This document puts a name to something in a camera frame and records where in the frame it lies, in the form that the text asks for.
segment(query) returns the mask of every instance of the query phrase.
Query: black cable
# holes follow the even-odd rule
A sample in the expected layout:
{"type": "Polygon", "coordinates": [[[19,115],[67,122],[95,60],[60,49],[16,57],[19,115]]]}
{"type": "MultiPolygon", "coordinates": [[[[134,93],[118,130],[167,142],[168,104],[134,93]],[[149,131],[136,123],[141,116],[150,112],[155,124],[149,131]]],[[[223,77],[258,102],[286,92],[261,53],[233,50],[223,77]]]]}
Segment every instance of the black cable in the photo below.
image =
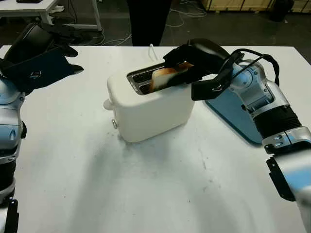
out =
{"type": "Polygon", "coordinates": [[[70,12],[70,6],[69,6],[69,3],[71,5],[71,8],[73,10],[73,13],[74,13],[74,17],[73,17],[73,20],[74,20],[74,23],[76,24],[77,23],[77,20],[78,20],[78,17],[77,17],[77,13],[73,7],[73,4],[72,4],[72,1],[71,0],[67,0],[67,5],[68,5],[68,11],[69,11],[69,14],[72,16],[71,12],[70,12]]]}
{"type": "Polygon", "coordinates": [[[274,69],[274,72],[276,74],[276,77],[275,77],[275,83],[279,86],[279,66],[278,66],[278,63],[276,62],[276,60],[269,54],[262,54],[260,52],[257,52],[257,51],[253,51],[253,50],[249,50],[249,49],[237,49],[235,51],[233,51],[230,56],[226,59],[224,65],[230,60],[232,59],[233,55],[235,55],[236,53],[238,52],[249,52],[249,53],[252,53],[252,54],[255,54],[257,56],[259,56],[259,58],[257,58],[256,60],[252,61],[250,64],[248,64],[247,66],[245,66],[243,69],[241,69],[239,72],[237,72],[233,77],[232,79],[234,79],[236,76],[238,76],[239,74],[241,74],[243,71],[245,71],[247,68],[251,67],[255,62],[259,61],[260,59],[265,59],[266,61],[272,63],[273,65],[273,69],[274,69]]]}
{"type": "Polygon", "coordinates": [[[76,23],[76,20],[75,20],[74,16],[71,13],[71,10],[70,10],[69,0],[67,0],[67,9],[68,9],[68,13],[70,14],[71,18],[73,19],[73,23],[76,23]]]}

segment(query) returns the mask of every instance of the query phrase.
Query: black pants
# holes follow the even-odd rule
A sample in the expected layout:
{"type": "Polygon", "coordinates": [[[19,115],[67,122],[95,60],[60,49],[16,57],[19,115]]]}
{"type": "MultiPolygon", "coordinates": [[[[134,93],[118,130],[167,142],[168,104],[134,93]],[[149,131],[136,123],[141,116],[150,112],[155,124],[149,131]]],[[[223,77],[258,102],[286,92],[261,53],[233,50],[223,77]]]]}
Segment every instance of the black pants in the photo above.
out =
{"type": "Polygon", "coordinates": [[[133,46],[159,46],[172,0],[127,0],[133,46]]]}

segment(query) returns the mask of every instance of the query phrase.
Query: floor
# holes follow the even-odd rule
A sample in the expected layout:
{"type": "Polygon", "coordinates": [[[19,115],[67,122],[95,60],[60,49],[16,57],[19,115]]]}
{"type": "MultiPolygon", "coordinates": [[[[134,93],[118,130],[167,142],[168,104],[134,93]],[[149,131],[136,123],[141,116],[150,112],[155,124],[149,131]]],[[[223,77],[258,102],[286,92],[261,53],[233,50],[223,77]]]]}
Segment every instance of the floor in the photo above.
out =
{"type": "MultiPolygon", "coordinates": [[[[178,46],[196,37],[209,38],[220,45],[294,46],[311,64],[311,15],[288,14],[283,22],[273,22],[265,12],[206,13],[200,10],[200,3],[181,2],[184,4],[172,5],[172,8],[190,12],[191,17],[175,11],[169,13],[167,25],[171,26],[165,28],[161,42],[163,46],[178,46]]],[[[94,23],[91,4],[76,0],[74,8],[78,23],[94,23]]],[[[131,27],[126,0],[104,0],[98,3],[98,8],[104,28],[104,43],[129,36],[131,27]]],[[[54,16],[57,23],[72,22],[68,12],[56,13],[54,16]]],[[[34,19],[0,19],[0,46],[12,44],[27,25],[26,21],[31,20],[34,19]]],[[[132,45],[131,39],[122,45],[132,45]]]]}

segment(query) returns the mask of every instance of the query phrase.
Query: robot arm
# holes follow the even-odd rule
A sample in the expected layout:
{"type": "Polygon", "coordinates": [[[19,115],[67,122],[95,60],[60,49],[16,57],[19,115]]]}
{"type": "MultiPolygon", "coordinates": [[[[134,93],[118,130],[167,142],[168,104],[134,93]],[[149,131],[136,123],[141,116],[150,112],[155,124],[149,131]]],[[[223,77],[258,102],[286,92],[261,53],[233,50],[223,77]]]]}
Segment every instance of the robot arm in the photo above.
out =
{"type": "Polygon", "coordinates": [[[65,56],[78,53],[62,44],[61,33],[47,30],[49,26],[28,25],[0,59],[0,233],[17,232],[14,172],[21,139],[26,136],[20,118],[25,96],[83,70],[67,62],[65,56]]]}
{"type": "Polygon", "coordinates": [[[305,228],[311,232],[311,133],[301,125],[280,90],[279,67],[273,57],[247,49],[228,54],[209,40],[194,39],[172,50],[164,59],[167,66],[184,61],[194,65],[192,68],[197,72],[184,72],[182,75],[187,78],[176,76],[168,83],[176,85],[184,80],[192,83],[193,100],[214,99],[227,88],[239,96],[262,136],[266,152],[272,155],[267,165],[278,193],[297,202],[305,228]],[[243,60],[242,51],[259,57],[243,60]],[[275,82],[266,78],[260,59],[273,64],[275,82]],[[217,76],[199,81],[200,75],[209,73],[217,76]]]}

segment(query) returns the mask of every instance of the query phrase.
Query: white toaster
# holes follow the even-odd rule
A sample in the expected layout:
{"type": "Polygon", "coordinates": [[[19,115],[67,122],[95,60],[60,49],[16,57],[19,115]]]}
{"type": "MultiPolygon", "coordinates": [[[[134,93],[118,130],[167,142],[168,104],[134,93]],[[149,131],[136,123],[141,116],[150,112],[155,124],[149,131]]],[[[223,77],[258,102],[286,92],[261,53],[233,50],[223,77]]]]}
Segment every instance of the white toaster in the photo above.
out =
{"type": "Polygon", "coordinates": [[[152,63],[135,71],[121,71],[107,81],[109,100],[104,107],[113,111],[114,127],[128,142],[163,133],[186,123],[190,117],[194,105],[190,84],[150,93],[152,72],[163,67],[164,63],[152,63]]]}

